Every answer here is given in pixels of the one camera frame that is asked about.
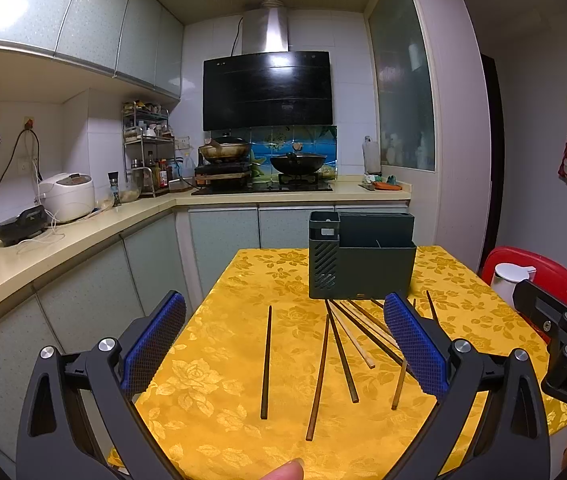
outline chopstick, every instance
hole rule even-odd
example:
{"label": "chopstick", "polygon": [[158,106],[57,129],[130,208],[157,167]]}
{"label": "chopstick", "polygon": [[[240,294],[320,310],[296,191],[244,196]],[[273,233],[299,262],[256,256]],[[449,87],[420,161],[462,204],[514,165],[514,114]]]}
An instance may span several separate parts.
{"label": "chopstick", "polygon": [[354,309],[352,309],[352,307],[350,307],[346,304],[342,304],[342,306],[345,307],[346,309],[348,309],[350,311],[350,313],[353,314],[353,316],[355,316],[359,321],[361,321],[364,325],[366,325],[366,327],[368,327],[370,330],[372,330],[375,334],[377,334],[386,343],[390,344],[391,346],[394,346],[394,348],[399,350],[399,345],[397,345],[397,342],[394,340],[394,338],[392,336],[388,335],[388,333],[386,333],[382,329],[380,329],[377,325],[375,325],[375,323],[369,321],[368,318],[366,316],[363,316],[362,314],[360,314],[358,310],[354,310]]}
{"label": "chopstick", "polygon": [[428,297],[428,303],[430,304],[430,312],[433,314],[433,319],[439,324],[439,318],[437,317],[437,311],[435,310],[435,304],[433,303],[433,298],[430,297],[430,292],[425,292],[426,296]]}
{"label": "chopstick", "polygon": [[384,323],[382,323],[381,321],[379,321],[376,317],[374,317],[370,312],[368,312],[366,309],[362,308],[361,306],[359,306],[358,304],[356,304],[353,300],[346,300],[348,303],[350,303],[352,306],[354,306],[359,312],[361,312],[364,316],[366,316],[370,321],[372,321],[373,323],[375,323],[375,325],[377,325],[380,329],[382,329],[384,332],[387,332],[388,335],[392,335],[390,333],[390,330],[388,330],[388,327],[384,325]]}
{"label": "chopstick", "polygon": [[348,359],[345,357],[345,352],[343,351],[343,345],[341,344],[341,338],[339,337],[339,332],[337,332],[337,325],[332,317],[332,312],[326,301],[327,316],[330,320],[330,326],[332,327],[332,333],[335,336],[335,341],[337,343],[337,350],[339,351],[339,358],[341,359],[341,366],[343,368],[343,374],[345,375],[345,382],[348,384],[348,390],[350,391],[350,399],[353,403],[359,402],[359,396],[357,395],[357,389],[355,388],[355,381],[353,380],[353,375],[350,373],[350,366],[348,365]]}
{"label": "chopstick", "polygon": [[321,386],[323,384],[324,370],[326,369],[326,352],[327,352],[327,326],[329,320],[326,315],[326,328],[324,329],[324,342],[321,348],[321,361],[319,362],[319,374],[317,375],[317,386],[315,387],[315,398],[312,401],[312,410],[310,412],[310,420],[308,421],[308,431],[306,432],[306,440],[311,441],[315,434],[315,426],[317,425],[317,415],[319,414],[319,400],[321,398]]}
{"label": "chopstick", "polygon": [[264,382],[261,386],[261,418],[268,418],[268,385],[270,381],[270,334],[273,325],[273,306],[268,307],[268,330],[266,332],[266,355],[264,357]]}
{"label": "chopstick", "polygon": [[333,317],[337,319],[337,321],[341,325],[341,328],[343,328],[345,334],[348,336],[350,341],[352,341],[353,345],[355,345],[355,348],[357,349],[361,357],[363,357],[365,363],[368,365],[369,368],[371,369],[374,368],[374,361],[372,360],[372,357],[370,357],[370,354],[366,350],[364,350],[363,347],[359,344],[359,341],[355,338],[355,335],[353,335],[353,333],[350,332],[350,329],[346,325],[345,321],[342,319],[342,317],[339,314],[337,314],[337,312],[334,310],[334,307],[329,306],[329,308],[330,308],[330,312],[332,312]]}
{"label": "chopstick", "polygon": [[337,304],[334,300],[328,300],[328,301],[330,301],[330,303],[335,305],[343,313],[343,315],[346,316],[350,321],[355,323],[357,328],[361,330],[364,334],[366,334],[370,338],[370,340],[373,343],[375,343],[375,345],[381,348],[388,355],[388,357],[390,357],[399,366],[403,365],[403,359],[399,357],[397,354],[395,354],[395,352],[390,350],[390,348],[385,346],[384,343],[382,343],[379,339],[377,339],[377,337],[375,337],[375,335],[370,330],[368,330],[366,325],[364,325],[355,316],[353,316],[353,314],[351,314],[350,311],[346,310],[345,307],[341,306],[340,304]]}
{"label": "chopstick", "polygon": [[[412,307],[414,309],[417,308],[416,298],[412,300]],[[406,380],[406,368],[407,368],[407,359],[404,356],[404,362],[403,365],[401,365],[401,371],[399,372],[399,380],[397,381],[397,388],[395,389],[395,396],[392,399],[392,406],[390,407],[391,410],[396,410],[397,406],[399,405],[399,398],[401,397],[401,391],[403,390],[403,383]]]}

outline wok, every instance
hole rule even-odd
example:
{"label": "wok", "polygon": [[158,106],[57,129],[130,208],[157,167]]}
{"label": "wok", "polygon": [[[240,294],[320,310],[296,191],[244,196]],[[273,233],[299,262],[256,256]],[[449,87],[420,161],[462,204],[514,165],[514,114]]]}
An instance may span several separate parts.
{"label": "wok", "polygon": [[244,158],[250,151],[251,144],[239,137],[224,136],[211,139],[210,144],[199,148],[208,162],[234,162]]}
{"label": "wok", "polygon": [[270,158],[275,170],[288,175],[309,175],[323,166],[326,155],[314,153],[287,153]]}

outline yellow tablecloth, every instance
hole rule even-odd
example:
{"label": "yellow tablecloth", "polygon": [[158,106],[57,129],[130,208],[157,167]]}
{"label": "yellow tablecloth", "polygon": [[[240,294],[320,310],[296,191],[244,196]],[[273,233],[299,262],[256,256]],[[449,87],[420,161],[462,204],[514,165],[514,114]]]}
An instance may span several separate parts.
{"label": "yellow tablecloth", "polygon": [[[485,283],[441,247],[420,247],[410,300],[442,327],[484,352],[527,350],[542,378],[542,340]],[[359,302],[383,319],[381,309]],[[268,306],[273,306],[268,420],[260,419]],[[351,402],[333,335],[314,440],[305,434],[321,355],[326,308],[308,298],[307,250],[241,250],[210,291],[137,400],[153,436],[188,478],[259,479],[302,457],[306,478],[381,478],[397,461],[435,405],[406,377],[399,409],[390,410],[399,366],[354,325],[373,356],[369,369],[340,330],[359,403]],[[459,465],[479,421],[480,394],[447,468]],[[544,396],[550,433],[567,425],[567,406]],[[111,459],[116,462],[116,454]]]}

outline beige countertop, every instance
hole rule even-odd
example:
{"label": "beige countertop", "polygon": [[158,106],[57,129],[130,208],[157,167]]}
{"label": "beige countertop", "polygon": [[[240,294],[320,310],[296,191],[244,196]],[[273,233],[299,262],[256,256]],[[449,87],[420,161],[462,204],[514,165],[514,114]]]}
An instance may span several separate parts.
{"label": "beige countertop", "polygon": [[332,192],[236,193],[202,196],[193,196],[192,192],[181,192],[124,204],[91,218],[59,226],[55,234],[47,232],[37,237],[40,242],[31,241],[7,248],[0,246],[0,301],[93,245],[177,206],[294,202],[374,203],[410,199],[409,184],[402,184],[404,189],[401,191],[367,191],[360,187],[358,182],[347,177],[332,182]]}

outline dark door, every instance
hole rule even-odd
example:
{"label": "dark door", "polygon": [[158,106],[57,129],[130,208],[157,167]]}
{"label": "dark door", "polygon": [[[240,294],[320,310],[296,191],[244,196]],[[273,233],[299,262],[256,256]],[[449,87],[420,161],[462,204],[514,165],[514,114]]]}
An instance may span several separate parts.
{"label": "dark door", "polygon": [[490,251],[497,243],[499,219],[501,217],[501,202],[503,199],[503,164],[505,145],[503,140],[503,108],[497,66],[491,57],[481,54],[481,61],[486,75],[487,102],[490,110],[490,205],[487,213],[486,238],[479,263],[479,275]]}

